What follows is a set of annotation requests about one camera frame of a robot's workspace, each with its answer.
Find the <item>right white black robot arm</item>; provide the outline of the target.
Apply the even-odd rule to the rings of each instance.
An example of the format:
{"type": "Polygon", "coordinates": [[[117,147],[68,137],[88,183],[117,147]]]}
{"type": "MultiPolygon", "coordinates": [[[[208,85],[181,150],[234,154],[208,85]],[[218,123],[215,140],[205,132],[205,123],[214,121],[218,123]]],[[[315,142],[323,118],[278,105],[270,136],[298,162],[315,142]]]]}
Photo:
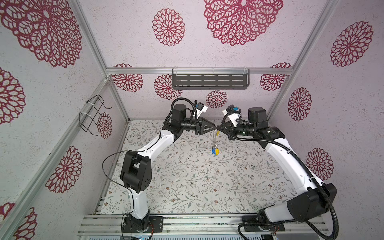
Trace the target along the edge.
{"type": "Polygon", "coordinates": [[[329,236],[335,239],[339,231],[338,217],[333,206],[337,189],[333,184],[325,184],[299,158],[290,146],[282,131],[271,127],[266,110],[253,107],[248,110],[248,119],[243,120],[241,110],[233,105],[224,111],[222,123],[217,127],[230,140],[258,143],[282,168],[293,184],[297,195],[284,203],[266,207],[258,212],[252,226],[274,226],[299,222],[308,224],[317,234],[320,231],[310,220],[330,213],[333,230],[329,236]]]}

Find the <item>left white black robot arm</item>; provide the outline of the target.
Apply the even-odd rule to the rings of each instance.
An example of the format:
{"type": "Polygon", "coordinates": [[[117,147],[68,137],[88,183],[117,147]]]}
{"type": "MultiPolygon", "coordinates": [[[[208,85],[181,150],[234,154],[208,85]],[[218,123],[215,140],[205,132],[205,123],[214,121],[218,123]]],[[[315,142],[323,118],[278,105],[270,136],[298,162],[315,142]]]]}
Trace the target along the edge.
{"type": "Polygon", "coordinates": [[[201,117],[208,107],[194,103],[191,117],[187,118],[184,104],[171,106],[171,111],[159,132],[159,136],[137,151],[125,154],[120,179],[131,193],[132,210],[124,219],[124,228],[137,232],[147,231],[150,225],[150,210],[147,203],[147,188],[152,180],[152,161],[171,146],[184,131],[203,135],[216,129],[215,124],[201,117]]]}

